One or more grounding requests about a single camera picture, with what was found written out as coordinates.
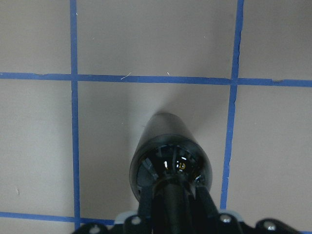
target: floor tile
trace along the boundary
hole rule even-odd
[[[228,209],[312,230],[310,88],[240,86]]]
[[[220,201],[229,87],[79,82],[81,216],[114,219],[137,209],[129,168],[139,138],[158,111],[178,115],[207,153],[211,195]]]
[[[71,84],[0,79],[0,211],[73,215]]]
[[[77,1],[78,72],[230,78],[236,1]]]
[[[312,79],[312,1],[246,0],[239,77]]]
[[[69,1],[1,1],[0,22],[0,72],[71,72]]]

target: black cylinder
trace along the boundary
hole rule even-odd
[[[154,115],[130,167],[130,184],[138,200],[143,187],[153,188],[153,233],[193,234],[195,188],[209,190],[211,182],[209,160],[182,120],[169,113]]]

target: blue painter's tape line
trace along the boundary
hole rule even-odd
[[[71,75],[1,72],[0,79],[71,80]]]
[[[239,69],[239,46],[241,40],[241,32],[243,29],[243,9],[244,0],[237,1],[236,10],[236,26],[235,26],[235,36],[234,36],[234,48],[233,48],[233,58],[232,58],[232,80],[237,81],[238,69]]]
[[[79,187],[79,136],[78,136],[78,60],[77,60],[77,2],[70,0],[70,38],[72,74],[72,134],[73,134],[73,171],[74,171],[74,214],[75,229],[80,227],[80,187]]]
[[[71,69],[72,74],[78,73],[77,60],[77,3],[70,0],[70,45],[71,45]]]
[[[0,212],[0,217],[46,220],[46,221],[56,221],[56,222],[74,222],[75,221],[75,218],[73,217],[41,215],[41,214],[21,214],[21,213],[11,213],[11,212]]]
[[[230,85],[226,78],[78,75],[78,81]]]
[[[104,225],[114,225],[114,220],[112,219],[93,219],[93,218],[81,218],[80,219],[81,223],[90,223],[90,222],[95,222],[95,223],[100,223]]]
[[[227,133],[226,133],[226,139],[225,139],[225,152],[224,152],[224,162],[223,162],[220,209],[226,209],[227,198],[228,198],[236,94],[237,94],[237,86],[233,85],[230,88],[230,98],[229,98],[230,101],[229,101],[229,110],[228,110]]]
[[[79,187],[79,132],[78,132],[78,82],[72,81],[72,134],[73,134],[73,171],[74,171],[74,214],[80,218]],[[75,222],[75,229],[80,226]]]
[[[289,87],[312,87],[312,80],[285,79],[276,81],[261,78],[239,78],[239,85],[263,85],[263,86],[289,86]]]
[[[221,199],[220,199],[221,209],[226,209],[228,199],[230,161],[232,155],[232,139],[235,118],[235,101],[237,94],[237,79],[239,71],[239,47],[241,40],[241,31],[243,28],[243,10],[244,10],[244,0],[238,0],[236,9],[236,23],[235,23],[236,25],[234,36],[233,60],[232,60],[232,75],[231,75],[232,82],[230,88],[228,123],[227,123],[227,133],[225,139],[225,152],[223,162],[223,176],[222,176]]]

